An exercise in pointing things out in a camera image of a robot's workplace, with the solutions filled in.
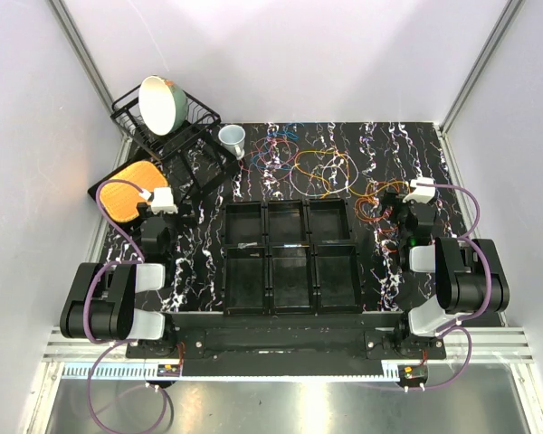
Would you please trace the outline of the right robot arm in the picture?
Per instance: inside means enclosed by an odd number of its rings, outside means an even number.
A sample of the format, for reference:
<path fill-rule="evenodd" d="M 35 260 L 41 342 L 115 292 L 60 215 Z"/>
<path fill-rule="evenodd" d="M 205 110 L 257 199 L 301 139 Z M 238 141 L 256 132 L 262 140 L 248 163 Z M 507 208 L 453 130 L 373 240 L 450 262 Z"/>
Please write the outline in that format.
<path fill-rule="evenodd" d="M 402 271 L 431 274 L 435 294 L 421 306 L 404 312 L 385 346 L 413 358 L 442 341 L 463 322 L 499 313 L 510 302 L 510 290 L 494 241 L 472 239 L 470 233 L 434 237 L 434 184 L 417 181 L 411 193 L 387 190 L 380 213 L 398 229 L 395 255 Z"/>

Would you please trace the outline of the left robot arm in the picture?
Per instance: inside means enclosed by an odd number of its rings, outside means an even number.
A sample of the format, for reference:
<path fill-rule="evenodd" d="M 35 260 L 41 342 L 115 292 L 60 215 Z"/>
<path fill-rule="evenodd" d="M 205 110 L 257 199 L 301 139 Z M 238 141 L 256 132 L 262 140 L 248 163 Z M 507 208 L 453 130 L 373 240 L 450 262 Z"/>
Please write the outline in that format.
<path fill-rule="evenodd" d="M 80 264 L 62 309 L 62 335 L 97 344 L 146 340 L 153 355 L 170 356 L 176 350 L 177 336 L 167 330 L 167 317 L 135 307 L 136 295 L 165 286 L 173 270 L 176 237 L 194 220 L 189 202 L 172 214 L 149 212 L 139 227 L 144 261 Z"/>

